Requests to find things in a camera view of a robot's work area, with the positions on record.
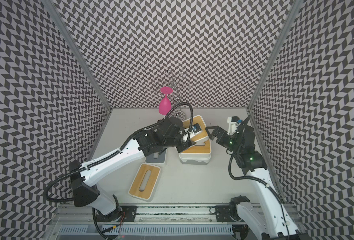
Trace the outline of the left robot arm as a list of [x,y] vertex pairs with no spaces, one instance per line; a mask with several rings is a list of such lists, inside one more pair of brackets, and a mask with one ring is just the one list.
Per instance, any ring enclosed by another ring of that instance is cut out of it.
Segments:
[[195,145],[192,139],[202,131],[199,124],[184,128],[182,121],[175,117],[135,131],[120,148],[79,166],[79,173],[71,181],[74,206],[92,207],[105,216],[111,214],[119,208],[119,203],[114,195],[98,188],[100,180],[129,163],[154,153],[161,154],[168,148],[183,152]]

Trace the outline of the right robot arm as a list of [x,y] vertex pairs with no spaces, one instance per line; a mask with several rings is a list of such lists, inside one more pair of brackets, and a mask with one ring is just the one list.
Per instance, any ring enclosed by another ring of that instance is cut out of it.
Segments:
[[228,133],[219,126],[206,127],[209,138],[230,151],[228,173],[235,181],[253,185],[263,214],[255,212],[245,196],[231,199],[229,208],[234,220],[244,221],[259,240],[309,240],[284,207],[272,183],[263,156],[256,151],[255,131],[246,122]]

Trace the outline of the grey lid box centre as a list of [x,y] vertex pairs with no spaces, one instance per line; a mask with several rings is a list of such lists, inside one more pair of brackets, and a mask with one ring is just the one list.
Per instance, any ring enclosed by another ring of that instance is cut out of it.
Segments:
[[163,151],[161,154],[154,153],[146,157],[145,163],[153,165],[162,165],[166,162],[166,152]]

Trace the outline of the pink plastic goblet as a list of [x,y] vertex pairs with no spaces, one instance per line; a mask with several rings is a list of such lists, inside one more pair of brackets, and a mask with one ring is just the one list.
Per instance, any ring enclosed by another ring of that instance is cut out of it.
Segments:
[[169,99],[169,95],[173,93],[173,89],[170,87],[162,87],[160,92],[164,95],[164,98],[159,104],[159,113],[166,116],[172,109],[172,103]]

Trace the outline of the aluminium front rail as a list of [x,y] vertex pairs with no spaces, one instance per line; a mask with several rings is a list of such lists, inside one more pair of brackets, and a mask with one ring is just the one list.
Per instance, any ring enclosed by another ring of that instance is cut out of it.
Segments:
[[60,205],[45,240],[271,239],[259,204],[242,203],[243,217],[229,204],[123,204],[119,217],[88,207]]

